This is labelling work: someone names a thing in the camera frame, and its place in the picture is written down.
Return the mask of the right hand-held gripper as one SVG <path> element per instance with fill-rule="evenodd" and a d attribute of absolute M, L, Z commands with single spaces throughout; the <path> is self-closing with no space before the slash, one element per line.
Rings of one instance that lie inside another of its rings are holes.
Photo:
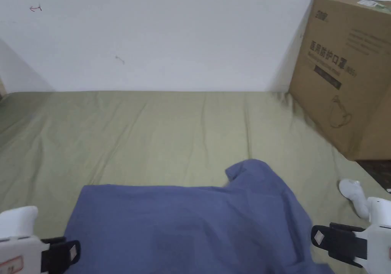
<path fill-rule="evenodd" d="M 357 215 L 368 228 L 350 225 L 314 225 L 311 242 L 329 257 L 363 269 L 391 267 L 391 202 L 376 197 L 351 197 Z"/>

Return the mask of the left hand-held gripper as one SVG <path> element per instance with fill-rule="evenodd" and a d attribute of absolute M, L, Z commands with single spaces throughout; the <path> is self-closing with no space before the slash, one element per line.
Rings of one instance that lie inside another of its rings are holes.
<path fill-rule="evenodd" d="M 34 234 L 38 208 L 25 206 L 0 214 L 2 274 L 64 274 L 81 257 L 78 240 L 40 239 Z"/>

